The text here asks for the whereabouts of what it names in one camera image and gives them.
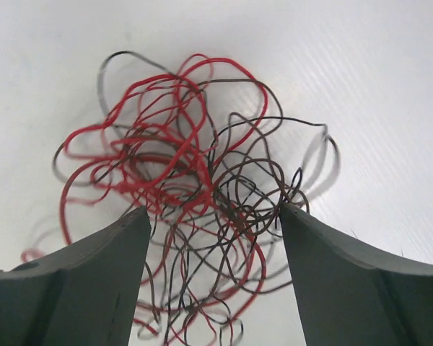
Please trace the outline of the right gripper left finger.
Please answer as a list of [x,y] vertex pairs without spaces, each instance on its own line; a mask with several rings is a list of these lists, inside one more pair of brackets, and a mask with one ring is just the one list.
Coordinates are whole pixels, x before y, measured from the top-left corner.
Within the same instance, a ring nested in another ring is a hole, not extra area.
[[0,270],[0,345],[127,345],[149,244],[145,208]]

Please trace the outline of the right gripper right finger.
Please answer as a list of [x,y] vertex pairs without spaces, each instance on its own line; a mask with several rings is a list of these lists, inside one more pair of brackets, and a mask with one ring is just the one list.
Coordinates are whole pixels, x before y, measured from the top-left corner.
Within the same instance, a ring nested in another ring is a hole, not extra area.
[[433,265],[344,234],[292,204],[280,212],[308,345],[433,345]]

